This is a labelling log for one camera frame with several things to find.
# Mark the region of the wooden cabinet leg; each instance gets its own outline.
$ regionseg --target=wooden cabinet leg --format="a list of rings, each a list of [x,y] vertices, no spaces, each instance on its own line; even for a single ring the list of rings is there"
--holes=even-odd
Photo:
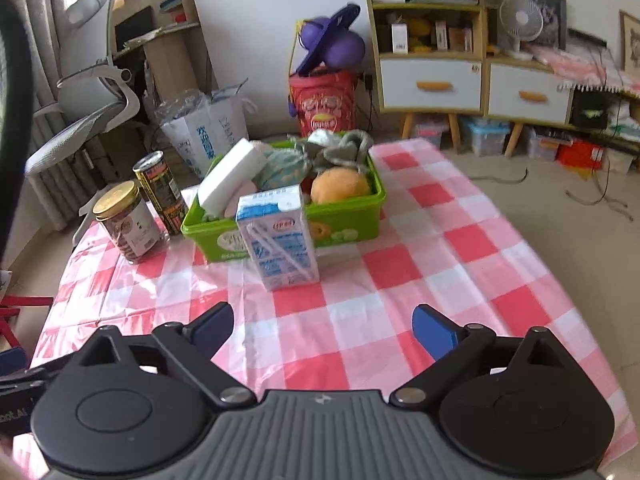
[[[524,123],[515,123],[513,125],[513,131],[511,132],[511,139],[509,139],[509,143],[507,144],[507,149],[504,152],[504,156],[509,157],[513,155],[516,146],[518,145],[518,141],[520,140],[520,135],[522,134],[522,129],[524,127]]]
[[[406,114],[402,124],[402,139],[411,137],[411,130],[414,129],[415,114]]]
[[[462,139],[460,138],[460,124],[458,123],[458,114],[449,114],[449,128],[451,129],[451,140],[453,147],[457,152],[462,149]]]

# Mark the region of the plastic storage box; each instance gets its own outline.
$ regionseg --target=plastic storage box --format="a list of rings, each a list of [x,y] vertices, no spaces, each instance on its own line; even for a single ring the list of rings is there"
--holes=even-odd
[[[633,155],[629,155],[628,153],[622,153],[622,152],[619,152],[618,150],[612,150],[611,148],[607,148],[606,157],[607,157],[607,160],[609,161],[609,169],[614,173],[623,173],[623,174],[627,174],[629,172],[631,163],[635,159],[635,156]]]
[[[569,168],[599,170],[602,168],[604,148],[586,140],[574,139],[570,146],[560,146],[558,162]]]
[[[542,162],[553,162],[556,160],[560,143],[541,136],[536,133],[535,129],[529,127],[529,146],[527,153],[529,158],[540,160]]]
[[[509,123],[480,117],[459,117],[458,120],[465,140],[471,140],[471,149],[477,156],[502,154],[504,141],[511,131]]]
[[[286,141],[274,143],[273,146],[292,148],[293,145]],[[211,167],[221,159],[222,157],[216,158]],[[367,157],[367,164],[373,192],[371,195],[335,204],[305,206],[306,219],[315,247],[371,240],[378,236],[380,209],[385,201],[386,191],[370,157]],[[235,220],[203,222],[203,216],[204,209],[200,207],[196,196],[182,222],[182,234],[196,243],[207,261],[223,262],[249,257]]]
[[[442,134],[449,131],[447,116],[437,114],[420,115],[415,121],[414,137],[428,140],[436,148],[440,149]]]

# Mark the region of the white sponge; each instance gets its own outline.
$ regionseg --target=white sponge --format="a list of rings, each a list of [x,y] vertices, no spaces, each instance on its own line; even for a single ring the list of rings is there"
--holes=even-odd
[[[220,218],[236,190],[260,173],[265,164],[265,156],[248,140],[240,139],[198,188],[198,202],[206,215]]]

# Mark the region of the white drawer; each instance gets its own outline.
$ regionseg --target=white drawer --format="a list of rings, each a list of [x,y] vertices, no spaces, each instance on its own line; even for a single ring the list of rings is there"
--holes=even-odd
[[[380,71],[385,108],[480,109],[480,62],[383,59]]]
[[[489,115],[564,124],[571,92],[559,89],[561,82],[547,72],[492,64]]]

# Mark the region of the purple ball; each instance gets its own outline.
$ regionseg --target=purple ball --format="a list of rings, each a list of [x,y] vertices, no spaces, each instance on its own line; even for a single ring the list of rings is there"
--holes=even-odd
[[[324,64],[332,70],[347,70],[364,58],[364,40],[355,32],[341,30],[324,51]]]
[[[300,42],[308,50],[318,39],[322,28],[329,22],[326,16],[318,16],[302,26]],[[365,55],[364,40],[350,30],[337,30],[334,40],[330,42],[322,53],[322,60],[331,70],[347,70],[358,65]]]

